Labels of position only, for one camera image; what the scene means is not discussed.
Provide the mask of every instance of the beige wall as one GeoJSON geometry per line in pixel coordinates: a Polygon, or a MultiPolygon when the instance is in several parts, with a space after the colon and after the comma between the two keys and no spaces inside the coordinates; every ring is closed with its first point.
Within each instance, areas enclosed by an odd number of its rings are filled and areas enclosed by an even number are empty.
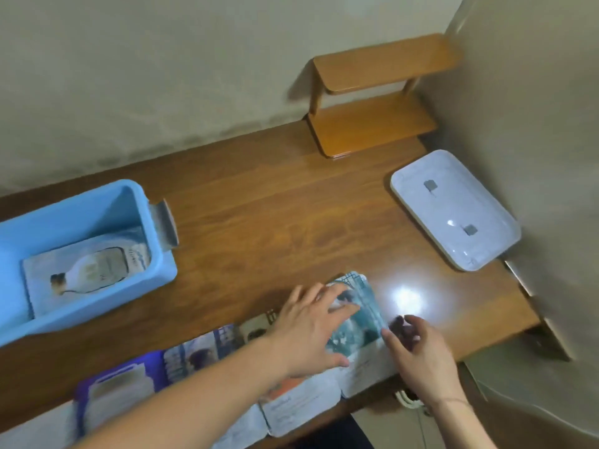
{"type": "Polygon", "coordinates": [[[453,151],[512,211],[507,258],[578,361],[522,339],[474,356],[477,379],[599,434],[599,0],[464,0],[464,65],[419,87],[453,151]]]}
{"type": "Polygon", "coordinates": [[[0,0],[0,195],[299,120],[313,56],[460,1],[0,0]]]}

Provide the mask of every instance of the blue plastic basket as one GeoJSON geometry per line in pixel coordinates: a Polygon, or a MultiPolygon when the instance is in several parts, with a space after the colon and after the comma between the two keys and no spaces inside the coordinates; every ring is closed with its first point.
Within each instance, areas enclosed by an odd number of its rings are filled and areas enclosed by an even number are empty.
{"type": "Polygon", "coordinates": [[[175,279],[177,265],[163,251],[150,205],[139,184],[115,181],[0,223],[0,346],[28,334],[59,331],[97,317],[175,279]],[[23,259],[52,249],[142,226],[150,266],[121,282],[33,318],[23,259]]]}

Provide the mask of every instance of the small wooden shelf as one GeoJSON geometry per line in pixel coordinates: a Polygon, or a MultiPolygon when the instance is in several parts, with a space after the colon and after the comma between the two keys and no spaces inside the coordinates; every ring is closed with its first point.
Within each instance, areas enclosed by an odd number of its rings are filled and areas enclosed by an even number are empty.
{"type": "Polygon", "coordinates": [[[416,80],[458,66],[462,54],[440,33],[317,56],[308,120],[322,152],[339,157],[434,130],[410,94],[416,80]],[[400,93],[320,109],[322,93],[343,94],[406,81],[400,93]]]}
{"type": "Polygon", "coordinates": [[[314,57],[326,92],[343,94],[452,69],[462,55],[441,33],[314,57]]]}
{"type": "Polygon", "coordinates": [[[328,157],[383,145],[437,128],[437,123],[412,94],[392,93],[308,114],[321,150],[328,157]]]}

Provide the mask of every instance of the wooden desk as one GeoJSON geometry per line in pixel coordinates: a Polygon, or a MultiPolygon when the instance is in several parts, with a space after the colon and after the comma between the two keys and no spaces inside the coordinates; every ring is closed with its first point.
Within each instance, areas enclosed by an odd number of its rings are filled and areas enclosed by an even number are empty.
{"type": "MultiPolygon", "coordinates": [[[[292,286],[356,270],[387,317],[437,324],[458,359],[538,323],[499,262],[453,270],[387,186],[421,157],[413,138],[331,161],[306,122],[0,199],[6,219],[119,178],[177,222],[178,277],[88,323],[0,348],[0,430],[71,399],[80,380],[150,350],[280,306],[292,286]]],[[[393,391],[392,379],[321,415],[274,447],[393,391]]]]}

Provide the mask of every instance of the bracelet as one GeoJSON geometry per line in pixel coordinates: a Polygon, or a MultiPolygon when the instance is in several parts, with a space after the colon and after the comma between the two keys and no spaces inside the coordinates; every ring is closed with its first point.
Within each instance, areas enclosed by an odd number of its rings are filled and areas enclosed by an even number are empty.
{"type": "Polygon", "coordinates": [[[461,403],[463,405],[466,405],[470,409],[474,409],[474,408],[472,408],[472,405],[470,405],[470,403],[468,403],[468,400],[458,399],[458,398],[452,398],[452,397],[449,397],[447,399],[437,400],[436,402],[433,402],[433,404],[431,405],[431,409],[435,409],[439,405],[442,405],[443,403],[447,403],[447,402],[458,402],[458,403],[461,403]]]}

